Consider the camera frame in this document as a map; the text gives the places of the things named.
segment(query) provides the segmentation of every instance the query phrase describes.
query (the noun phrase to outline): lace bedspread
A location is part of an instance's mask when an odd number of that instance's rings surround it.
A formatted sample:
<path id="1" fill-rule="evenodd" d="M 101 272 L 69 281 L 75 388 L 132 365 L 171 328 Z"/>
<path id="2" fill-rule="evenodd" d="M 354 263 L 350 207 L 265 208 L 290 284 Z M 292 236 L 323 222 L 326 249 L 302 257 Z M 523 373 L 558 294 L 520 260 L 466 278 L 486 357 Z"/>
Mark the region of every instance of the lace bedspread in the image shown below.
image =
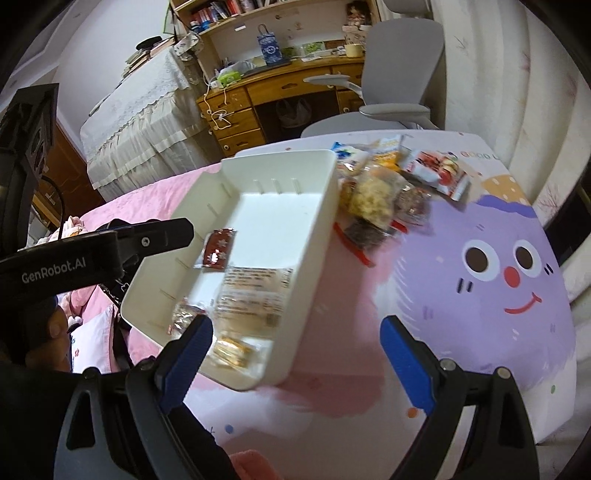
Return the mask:
<path id="1" fill-rule="evenodd" d="M 190 88 L 187 67 L 172 47 L 133 72 L 80 129 L 86 159 L 125 126 L 134 115 L 175 90 Z"/>

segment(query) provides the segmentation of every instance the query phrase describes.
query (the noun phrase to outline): cookie packet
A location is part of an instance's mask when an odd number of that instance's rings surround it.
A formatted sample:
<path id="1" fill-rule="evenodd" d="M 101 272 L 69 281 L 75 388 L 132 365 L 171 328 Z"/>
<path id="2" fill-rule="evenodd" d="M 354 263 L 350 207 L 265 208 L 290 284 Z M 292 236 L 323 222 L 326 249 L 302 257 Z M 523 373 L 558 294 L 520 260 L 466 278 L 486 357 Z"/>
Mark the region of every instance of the cookie packet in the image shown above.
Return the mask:
<path id="1" fill-rule="evenodd" d="M 224 271 L 228 265 L 236 231 L 233 228 L 214 230 L 205 238 L 195 268 Z"/>
<path id="2" fill-rule="evenodd" d="M 402 172 L 454 201 L 460 200 L 470 185 L 470 177 L 461 169 L 453 153 L 414 150 L 398 166 Z"/>

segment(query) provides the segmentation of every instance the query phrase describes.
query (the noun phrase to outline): red snack packet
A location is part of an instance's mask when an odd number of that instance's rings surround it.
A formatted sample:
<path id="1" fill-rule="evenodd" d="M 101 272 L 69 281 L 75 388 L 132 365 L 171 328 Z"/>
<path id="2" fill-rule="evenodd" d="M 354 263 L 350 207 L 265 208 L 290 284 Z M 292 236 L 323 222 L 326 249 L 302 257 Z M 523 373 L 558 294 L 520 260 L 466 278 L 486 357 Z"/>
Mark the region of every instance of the red snack packet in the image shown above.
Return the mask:
<path id="1" fill-rule="evenodd" d="M 236 231 L 233 228 L 222 228 L 211 232 L 205 239 L 195 268 L 224 271 L 228 265 L 235 235 Z"/>

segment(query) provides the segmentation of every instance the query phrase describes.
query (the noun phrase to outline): snack packet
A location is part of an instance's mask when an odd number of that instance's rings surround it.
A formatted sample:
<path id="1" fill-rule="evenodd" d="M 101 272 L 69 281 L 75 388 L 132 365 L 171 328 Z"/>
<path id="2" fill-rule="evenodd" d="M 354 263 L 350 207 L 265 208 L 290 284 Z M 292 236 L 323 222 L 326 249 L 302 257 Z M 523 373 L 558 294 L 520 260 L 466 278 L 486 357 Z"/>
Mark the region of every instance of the snack packet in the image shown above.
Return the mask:
<path id="1" fill-rule="evenodd" d="M 402 139 L 404 135 L 382 138 L 372 146 L 373 162 L 393 171 L 400 171 L 398 162 L 402 158 Z"/>
<path id="2" fill-rule="evenodd" d="M 195 268 L 224 271 L 228 264 L 236 231 L 232 228 L 214 230 L 205 239 Z"/>
<path id="3" fill-rule="evenodd" d="M 420 187 L 405 186 L 394 200 L 394 218 L 407 225 L 425 225 L 431 195 Z"/>
<path id="4" fill-rule="evenodd" d="M 207 312 L 197 305 L 189 304 L 184 298 L 174 306 L 173 317 L 167 333 L 176 340 L 188 328 L 197 315 L 207 315 Z"/>
<path id="5" fill-rule="evenodd" d="M 285 294 L 293 268 L 228 267 L 222 290 L 255 290 Z"/>
<path id="6" fill-rule="evenodd" d="M 414 150 L 398 165 L 403 172 L 455 201 L 462 197 L 470 184 L 470 177 L 460 168 L 453 153 Z"/>
<path id="7" fill-rule="evenodd" d="M 249 367 L 255 349 L 241 339 L 224 332 L 213 344 L 212 354 L 230 367 L 245 369 Z"/>
<path id="8" fill-rule="evenodd" d="M 370 158 L 367 151 L 339 142 L 335 142 L 330 149 L 336 153 L 337 171 L 345 177 L 357 176 Z"/>
<path id="9" fill-rule="evenodd" d="M 406 179 L 398 173 L 371 164 L 358 178 L 349 213 L 367 220 L 379 229 L 387 230 L 394 218 L 394 199 L 407 185 Z"/>
<path id="10" fill-rule="evenodd" d="M 343 233 L 360 250 L 378 247 L 388 237 L 387 233 L 362 218 L 355 219 Z"/>
<path id="11" fill-rule="evenodd" d="M 357 180 L 353 177 L 347 177 L 340 182 L 340 194 L 339 194 L 339 207 L 345 212 L 349 210 L 351 204 L 351 198 L 357 185 Z"/>
<path id="12" fill-rule="evenodd" d="M 217 297 L 218 331 L 270 338 L 290 291 L 292 268 L 229 267 Z"/>

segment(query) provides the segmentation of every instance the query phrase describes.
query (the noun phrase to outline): red strip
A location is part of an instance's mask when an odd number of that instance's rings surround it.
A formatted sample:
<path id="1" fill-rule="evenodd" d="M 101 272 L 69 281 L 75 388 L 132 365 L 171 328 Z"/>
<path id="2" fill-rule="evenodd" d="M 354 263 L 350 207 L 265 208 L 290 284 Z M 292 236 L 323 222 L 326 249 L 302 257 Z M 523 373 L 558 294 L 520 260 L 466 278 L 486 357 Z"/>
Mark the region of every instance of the red strip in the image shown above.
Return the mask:
<path id="1" fill-rule="evenodd" d="M 337 222 L 333 224 L 333 228 L 335 229 L 335 232 L 339 236 L 340 240 L 343 242 L 345 248 L 349 250 L 353 255 L 355 255 L 363 265 L 369 268 L 375 267 L 375 263 L 373 263 L 369 258 L 367 258 L 363 251 L 347 238 L 347 236 L 343 232 L 343 229 Z"/>
<path id="2" fill-rule="evenodd" d="M 390 226 L 392 228 L 395 228 L 396 230 L 401 231 L 402 233 L 408 233 L 408 228 L 406 225 L 401 224 L 400 222 L 397 222 L 396 220 L 392 220 L 392 223 L 390 223 Z"/>

